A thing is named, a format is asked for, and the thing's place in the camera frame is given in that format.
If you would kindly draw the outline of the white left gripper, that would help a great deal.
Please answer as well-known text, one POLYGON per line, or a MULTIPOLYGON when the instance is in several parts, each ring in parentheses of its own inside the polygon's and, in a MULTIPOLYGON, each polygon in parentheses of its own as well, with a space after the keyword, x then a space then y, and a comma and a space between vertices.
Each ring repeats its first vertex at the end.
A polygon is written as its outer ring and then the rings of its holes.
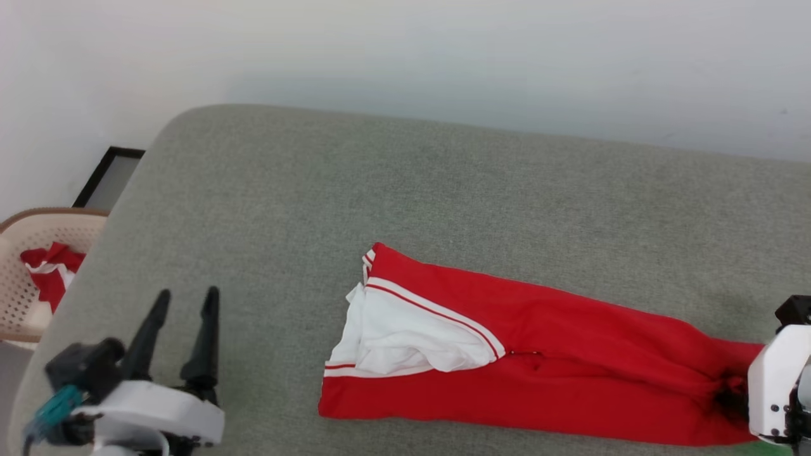
POLYGON ((171 438, 192 450, 221 443, 225 413, 217 406, 215 392, 219 383, 219 289, 212 286, 207 291, 191 357, 180 373, 185 390, 194 395, 150 382, 151 361, 170 301, 168 289, 159 292, 121 360, 124 380, 142 381, 122 381, 100 404, 70 413, 70 418, 92 424, 93 455, 148 451, 170 455, 171 438))

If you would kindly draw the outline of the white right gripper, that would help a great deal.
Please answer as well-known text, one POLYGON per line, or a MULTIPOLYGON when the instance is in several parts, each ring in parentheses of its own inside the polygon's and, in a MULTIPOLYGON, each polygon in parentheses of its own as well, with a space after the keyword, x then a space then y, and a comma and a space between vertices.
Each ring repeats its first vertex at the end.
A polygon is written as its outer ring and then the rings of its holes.
POLYGON ((728 421, 780 447, 810 445, 810 327, 788 324, 743 375, 724 375, 713 395, 728 421))

